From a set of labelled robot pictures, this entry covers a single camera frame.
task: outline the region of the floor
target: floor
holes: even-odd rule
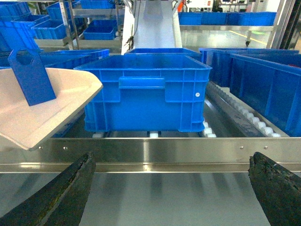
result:
[[[0,174],[0,216],[57,174]],[[247,173],[95,174],[80,226],[269,226]]]

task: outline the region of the blue plastic crate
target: blue plastic crate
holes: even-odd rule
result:
[[[103,89],[85,107],[88,131],[202,131],[211,67],[184,55],[110,56],[75,68]]]
[[[32,27],[37,39],[63,39],[66,29],[60,20],[47,20]]]
[[[202,25],[225,25],[227,13],[202,13]]]
[[[239,13],[238,25],[273,26],[276,12]]]
[[[230,54],[264,54],[282,53],[297,54],[297,50],[264,49],[264,48],[200,48],[202,62],[211,66],[210,80],[221,87],[230,86],[232,58]]]
[[[116,27],[89,26],[84,31],[86,40],[113,40],[116,37]]]
[[[0,19],[5,16],[23,16],[29,13],[26,2],[0,2]]]
[[[100,57],[108,57],[110,51],[108,49],[85,49],[85,50],[59,50],[56,52],[51,52],[51,54],[87,54],[92,57],[92,59],[98,59]]]
[[[79,2],[72,2],[73,8],[77,7],[78,5],[79,5]],[[71,15],[70,15],[69,4],[67,2],[65,2],[65,6],[66,6],[68,18],[70,19]],[[46,7],[46,10],[52,20],[63,20],[59,2]]]
[[[183,54],[196,60],[201,60],[201,54],[187,48],[135,48],[126,54]]]
[[[85,54],[51,54],[40,53],[42,63],[45,67],[73,69],[74,67],[87,64],[93,59],[90,55]],[[17,60],[23,64],[29,64],[32,60],[31,55],[18,55]],[[0,56],[0,68],[10,68],[7,56]]]
[[[113,0],[81,0],[82,8],[116,8]]]
[[[232,57],[230,92],[288,135],[300,137],[301,55]]]
[[[25,24],[0,21],[0,51],[38,48]]]
[[[202,13],[178,13],[180,25],[201,25]]]

